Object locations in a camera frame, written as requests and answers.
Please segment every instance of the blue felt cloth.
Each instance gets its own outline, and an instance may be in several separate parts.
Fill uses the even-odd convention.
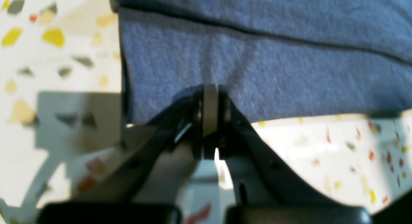
[[[202,83],[250,121],[412,107],[412,0],[119,1],[134,123]]]

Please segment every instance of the blue fabric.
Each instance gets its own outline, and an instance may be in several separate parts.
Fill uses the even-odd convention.
[[[121,7],[134,123],[202,83],[252,122],[412,107],[411,0],[141,1],[230,28]]]

